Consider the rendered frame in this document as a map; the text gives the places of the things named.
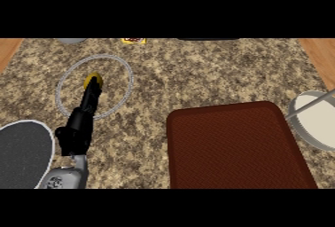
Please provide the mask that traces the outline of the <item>brown rectangular tray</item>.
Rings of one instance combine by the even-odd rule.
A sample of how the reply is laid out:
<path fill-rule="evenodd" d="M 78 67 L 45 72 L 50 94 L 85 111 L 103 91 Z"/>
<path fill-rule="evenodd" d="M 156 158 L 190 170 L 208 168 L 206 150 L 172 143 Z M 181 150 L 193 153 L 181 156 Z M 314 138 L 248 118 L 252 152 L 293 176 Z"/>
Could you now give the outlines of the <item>brown rectangular tray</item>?
<path fill-rule="evenodd" d="M 166 154 L 174 189 L 317 187 L 283 113 L 270 101 L 172 111 Z"/>

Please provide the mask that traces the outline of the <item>dark grey white-rimmed plate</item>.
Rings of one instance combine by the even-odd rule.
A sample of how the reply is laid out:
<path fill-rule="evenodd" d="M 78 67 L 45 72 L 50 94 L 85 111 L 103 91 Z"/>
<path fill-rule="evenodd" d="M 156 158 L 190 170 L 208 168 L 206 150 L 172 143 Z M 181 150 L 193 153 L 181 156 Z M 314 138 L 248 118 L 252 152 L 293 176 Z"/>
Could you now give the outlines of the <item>dark grey white-rimmed plate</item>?
<path fill-rule="evenodd" d="M 35 120 L 0 128 L 0 189 L 35 189 L 51 165 L 53 133 Z"/>

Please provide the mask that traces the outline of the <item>yellow bell pepper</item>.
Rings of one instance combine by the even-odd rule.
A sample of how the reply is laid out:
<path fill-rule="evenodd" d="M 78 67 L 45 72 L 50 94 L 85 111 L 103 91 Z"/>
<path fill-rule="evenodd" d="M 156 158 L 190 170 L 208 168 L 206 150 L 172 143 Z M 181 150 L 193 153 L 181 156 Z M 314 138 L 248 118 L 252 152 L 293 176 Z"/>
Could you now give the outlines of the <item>yellow bell pepper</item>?
<path fill-rule="evenodd" d="M 85 80 L 84 80 L 84 89 L 87 88 L 87 85 L 88 85 L 88 83 L 90 83 L 90 81 L 91 81 L 91 78 L 93 78 L 93 77 L 96 77 L 96 78 L 97 78 L 98 88 L 101 89 L 101 86 L 103 86 L 103 80 L 101 80 L 101 77 L 100 77 L 100 75 L 98 75 L 98 73 L 97 73 L 97 72 L 94 72 L 94 73 L 88 74 L 88 76 L 87 76 L 87 78 L 85 78 Z"/>

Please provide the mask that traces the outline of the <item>grey round object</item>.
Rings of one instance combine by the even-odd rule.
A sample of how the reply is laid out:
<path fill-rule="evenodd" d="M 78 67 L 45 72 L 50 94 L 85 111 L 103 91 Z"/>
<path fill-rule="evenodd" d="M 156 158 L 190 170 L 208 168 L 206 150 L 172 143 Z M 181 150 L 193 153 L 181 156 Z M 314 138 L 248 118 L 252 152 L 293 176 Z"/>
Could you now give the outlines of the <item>grey round object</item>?
<path fill-rule="evenodd" d="M 73 44 L 84 42 L 85 38 L 57 38 L 57 41 L 66 44 Z"/>

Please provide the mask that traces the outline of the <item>white grey saucepan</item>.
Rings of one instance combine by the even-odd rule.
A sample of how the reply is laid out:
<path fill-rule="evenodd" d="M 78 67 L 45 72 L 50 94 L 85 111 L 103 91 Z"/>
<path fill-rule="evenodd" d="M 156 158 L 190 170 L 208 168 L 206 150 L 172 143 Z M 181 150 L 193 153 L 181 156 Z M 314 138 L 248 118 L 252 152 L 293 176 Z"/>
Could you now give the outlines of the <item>white grey saucepan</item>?
<path fill-rule="evenodd" d="M 289 103 L 284 119 L 317 149 L 335 152 L 335 91 L 302 92 Z"/>

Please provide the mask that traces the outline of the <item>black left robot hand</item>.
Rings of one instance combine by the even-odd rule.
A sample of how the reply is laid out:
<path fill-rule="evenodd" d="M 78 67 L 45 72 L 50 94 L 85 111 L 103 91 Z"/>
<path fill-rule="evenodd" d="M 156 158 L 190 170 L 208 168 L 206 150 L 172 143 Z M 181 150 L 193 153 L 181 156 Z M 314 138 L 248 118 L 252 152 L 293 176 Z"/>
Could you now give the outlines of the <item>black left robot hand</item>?
<path fill-rule="evenodd" d="M 85 155 L 90 147 L 93 133 L 93 117 L 98 106 L 97 78 L 93 77 L 87 85 L 79 107 L 76 107 L 67 118 L 66 125 L 54 131 L 62 148 L 62 156 Z"/>

